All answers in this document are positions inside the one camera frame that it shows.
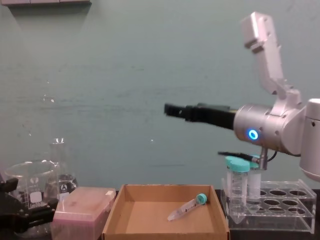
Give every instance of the teal wall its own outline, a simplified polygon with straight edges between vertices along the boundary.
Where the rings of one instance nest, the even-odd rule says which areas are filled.
[[[272,15],[288,81],[320,97],[317,0],[93,0],[91,7],[0,7],[2,168],[68,143],[84,186],[213,184],[218,151],[259,153],[231,131],[163,114],[164,104],[272,105],[240,20]],[[306,180],[284,154],[264,180]]]

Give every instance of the teal tube cap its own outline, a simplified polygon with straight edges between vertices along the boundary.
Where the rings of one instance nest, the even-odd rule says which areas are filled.
[[[195,198],[198,204],[204,205],[207,202],[207,196],[203,193],[200,193]]]
[[[252,155],[253,157],[255,157],[255,158],[260,158],[260,156],[259,155]],[[259,168],[259,164],[258,163],[255,163],[255,162],[250,162],[250,168],[251,169],[257,169],[257,168]]]
[[[250,171],[250,162],[235,156],[226,156],[226,164],[229,169],[237,173],[247,173]]]

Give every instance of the rack hole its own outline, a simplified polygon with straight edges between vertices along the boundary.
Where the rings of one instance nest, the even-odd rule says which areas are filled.
[[[247,200],[246,203],[250,204],[250,205],[259,205],[260,201],[258,201],[258,200]]]
[[[281,190],[271,190],[271,191],[269,191],[269,193],[271,193],[272,195],[276,195],[276,196],[287,195],[285,191],[281,191]]]
[[[264,200],[264,203],[265,204],[268,204],[268,205],[272,205],[272,206],[275,206],[275,205],[279,205],[280,202],[277,201],[277,200],[272,200],[272,199],[266,199]]]
[[[283,200],[282,203],[285,205],[288,205],[288,206],[297,206],[298,205],[298,203],[293,200]]]
[[[297,207],[291,207],[291,208],[288,209],[288,211],[289,211],[290,213],[300,214],[300,215],[306,213],[305,210],[303,210],[303,209],[301,209],[301,208],[297,208]]]
[[[292,195],[301,196],[301,197],[307,195],[304,191],[300,191],[300,190],[291,190],[289,193],[291,193]]]
[[[259,208],[258,211],[256,211],[256,214],[264,214],[266,212],[266,210],[264,210],[263,208]]]
[[[284,214],[285,210],[283,210],[280,207],[270,207],[269,211],[272,212],[273,214]]]

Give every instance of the black countertop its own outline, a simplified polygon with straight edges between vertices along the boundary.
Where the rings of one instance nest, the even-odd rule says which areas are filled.
[[[316,203],[316,219],[315,219],[315,231],[314,234],[308,232],[296,232],[296,231],[250,231],[250,230],[231,230],[230,240],[320,240],[320,189],[314,190],[317,194]],[[220,190],[216,190],[218,196],[220,196]],[[0,240],[27,240],[26,238],[19,238],[14,233],[3,230],[0,231]],[[41,238],[32,238],[37,240],[51,240],[50,236]]]

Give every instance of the black clamp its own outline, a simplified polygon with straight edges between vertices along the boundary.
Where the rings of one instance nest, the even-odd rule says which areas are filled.
[[[14,196],[9,195],[9,192],[17,189],[18,181],[17,178],[12,178],[0,182],[0,229],[24,233],[29,228],[52,222],[58,199],[48,199],[46,205],[28,209]]]
[[[219,151],[218,155],[222,155],[222,156],[232,156],[232,157],[236,157],[236,158],[240,158],[243,160],[246,160],[248,162],[252,162],[253,159],[255,158],[254,156],[242,153],[242,152],[228,152],[228,151]]]

